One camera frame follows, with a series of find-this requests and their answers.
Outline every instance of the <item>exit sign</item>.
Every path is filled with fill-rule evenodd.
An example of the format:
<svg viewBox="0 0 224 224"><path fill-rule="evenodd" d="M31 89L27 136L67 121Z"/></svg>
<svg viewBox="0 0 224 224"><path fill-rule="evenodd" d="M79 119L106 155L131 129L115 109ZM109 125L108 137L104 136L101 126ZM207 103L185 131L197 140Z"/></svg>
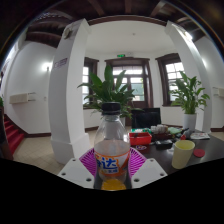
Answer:
<svg viewBox="0 0 224 224"><path fill-rule="evenodd" d="M118 54L117 57L118 58L123 58L123 57L125 57L125 54Z"/></svg>

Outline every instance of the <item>potted plant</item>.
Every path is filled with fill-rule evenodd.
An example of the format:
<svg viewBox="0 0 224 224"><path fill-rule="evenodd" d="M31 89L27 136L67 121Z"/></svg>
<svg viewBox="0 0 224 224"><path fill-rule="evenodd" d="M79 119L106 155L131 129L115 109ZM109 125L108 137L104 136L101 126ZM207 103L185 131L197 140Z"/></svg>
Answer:
<svg viewBox="0 0 224 224"><path fill-rule="evenodd" d="M176 79L175 83L171 86L177 86L177 89L169 91L173 96L176 96L175 101L171 105L179 105L184 111L184 124L183 128L189 128L190 131L195 131L197 109L204 110L200 106L206 107L206 100L210 99L207 94L199 97L199 94L205 88L199 88L201 82L197 77L189 78L187 75L180 71L182 79Z"/></svg>
<svg viewBox="0 0 224 224"><path fill-rule="evenodd" d="M90 101L85 103L83 106L86 108L95 109L94 112L102 112L101 105L104 102L119 102L121 105L121 121L123 125L125 126L125 117L131 117L131 109L135 110L141 110L139 108L132 108L128 105L128 102L132 101L132 99L135 97L133 95L132 90L127 90L128 84L125 84L123 87L121 87L122 80L124 77L126 70L123 70L117 78L116 85L114 85L114 76L112 72L111 66L107 65L104 71L104 78L105 81L101 81L101 79L90 72L89 77L92 81L92 83L82 83L77 88L81 86L88 86L90 89L93 90L92 95L87 95L84 99L89 98Z"/></svg>

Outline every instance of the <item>white column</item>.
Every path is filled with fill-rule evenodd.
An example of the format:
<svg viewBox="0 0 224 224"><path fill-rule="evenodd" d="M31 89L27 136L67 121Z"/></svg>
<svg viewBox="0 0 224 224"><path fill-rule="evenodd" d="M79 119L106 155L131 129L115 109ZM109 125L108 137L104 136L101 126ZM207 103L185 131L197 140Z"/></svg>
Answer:
<svg viewBox="0 0 224 224"><path fill-rule="evenodd" d="M202 92L211 97L211 87L207 70L196 46L184 34L185 30L177 24L168 21L165 32L170 36L176 47L183 63L186 75L190 78L197 76L198 80L201 80L202 82L202 87L205 88ZM204 112L202 110L198 110L196 129L209 133L211 128L211 119L212 98L207 100L207 107Z"/></svg>
<svg viewBox="0 0 224 224"><path fill-rule="evenodd" d="M70 35L64 39L66 30ZM85 48L90 27L85 19L69 24L56 50L49 82L48 106L55 158L66 164L90 149L84 131L82 83Z"/></svg>

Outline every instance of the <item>ceiling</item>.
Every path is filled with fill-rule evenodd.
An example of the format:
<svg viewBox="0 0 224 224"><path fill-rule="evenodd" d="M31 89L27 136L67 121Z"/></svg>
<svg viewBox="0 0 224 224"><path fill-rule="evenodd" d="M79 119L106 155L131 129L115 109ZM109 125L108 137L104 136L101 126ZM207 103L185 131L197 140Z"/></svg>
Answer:
<svg viewBox="0 0 224 224"><path fill-rule="evenodd" d="M114 21L91 26L86 50L93 53L153 52L174 49L165 27L140 21Z"/></svg>
<svg viewBox="0 0 224 224"><path fill-rule="evenodd" d="M57 48L64 28L83 18L92 28L87 49L101 53L169 48L173 45L164 33L168 20L187 30L193 36L193 41L205 35L189 17L163 1L65 0L45 11L29 25L26 40ZM120 20L132 22L115 22Z"/></svg>

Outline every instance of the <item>wall light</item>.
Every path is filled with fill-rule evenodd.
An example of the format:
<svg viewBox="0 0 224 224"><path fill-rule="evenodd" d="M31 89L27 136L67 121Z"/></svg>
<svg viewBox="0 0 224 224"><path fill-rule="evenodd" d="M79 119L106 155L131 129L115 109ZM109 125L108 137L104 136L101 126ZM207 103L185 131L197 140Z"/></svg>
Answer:
<svg viewBox="0 0 224 224"><path fill-rule="evenodd" d="M42 70L43 71L51 71L51 68L52 68L52 63L44 63L43 65L42 65Z"/></svg>

